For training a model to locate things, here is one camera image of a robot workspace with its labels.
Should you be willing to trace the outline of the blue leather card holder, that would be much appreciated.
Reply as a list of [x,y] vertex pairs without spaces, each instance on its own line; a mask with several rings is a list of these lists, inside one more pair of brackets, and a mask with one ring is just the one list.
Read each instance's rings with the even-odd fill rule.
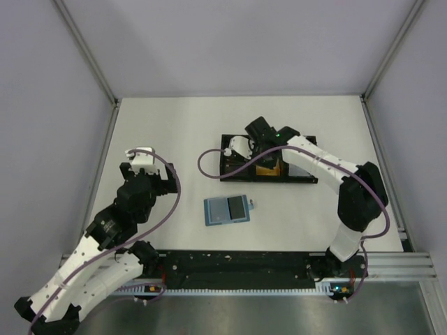
[[[244,198],[244,208],[246,217],[240,220],[233,221],[230,219],[227,199],[235,196],[242,196]],[[250,211],[254,209],[253,200],[249,199],[246,195],[208,198],[204,199],[203,204],[205,214],[205,225],[207,227],[249,222],[251,220]]]

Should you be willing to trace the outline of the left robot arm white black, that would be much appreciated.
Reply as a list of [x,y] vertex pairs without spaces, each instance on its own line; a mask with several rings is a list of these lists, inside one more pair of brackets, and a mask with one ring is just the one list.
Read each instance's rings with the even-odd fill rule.
[[158,270],[159,254],[138,234],[138,225],[149,220],[157,198],[180,194],[179,178],[171,163],[165,164],[167,179],[153,162],[121,163],[119,169],[124,183],[112,204],[94,216],[54,276],[15,302],[15,310],[30,323],[30,334],[74,334],[111,292]]

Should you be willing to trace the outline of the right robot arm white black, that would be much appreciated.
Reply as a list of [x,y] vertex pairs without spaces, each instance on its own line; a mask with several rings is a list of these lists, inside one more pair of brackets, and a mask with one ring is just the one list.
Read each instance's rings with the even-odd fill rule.
[[341,221],[328,247],[326,268],[334,276],[344,275],[351,258],[360,248],[368,225],[388,205],[388,196],[377,165],[367,161],[355,164],[333,156],[288,126],[275,130],[264,117],[245,127],[249,140],[242,151],[247,159],[255,157],[265,168],[273,168],[279,159],[299,167],[326,183],[337,195],[337,215]]

